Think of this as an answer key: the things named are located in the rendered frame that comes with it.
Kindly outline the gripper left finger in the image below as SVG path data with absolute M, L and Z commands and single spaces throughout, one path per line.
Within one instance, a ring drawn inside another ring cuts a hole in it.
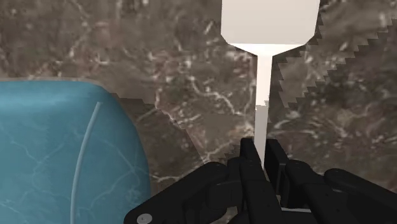
M 230 224 L 283 224 L 272 185 L 266 180 L 251 138 L 227 164 L 208 162 L 129 211 L 123 224 L 211 224 L 229 207 Z

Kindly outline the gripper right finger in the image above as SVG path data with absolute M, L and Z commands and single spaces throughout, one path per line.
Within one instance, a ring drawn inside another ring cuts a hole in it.
M 266 140 L 264 168 L 281 206 L 308 207 L 317 224 L 397 224 L 397 193 L 343 169 L 320 175 L 275 139 Z

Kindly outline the white spatula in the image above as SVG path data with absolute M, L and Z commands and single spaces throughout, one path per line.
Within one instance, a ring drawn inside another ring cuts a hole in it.
M 314 36 L 321 0 L 221 0 L 221 35 L 257 56 L 254 144 L 264 163 L 272 57 Z

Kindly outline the blue marbled bowl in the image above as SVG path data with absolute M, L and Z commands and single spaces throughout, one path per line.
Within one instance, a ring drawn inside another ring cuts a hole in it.
M 123 224 L 151 195 L 119 102 L 79 81 L 0 81 L 0 224 Z

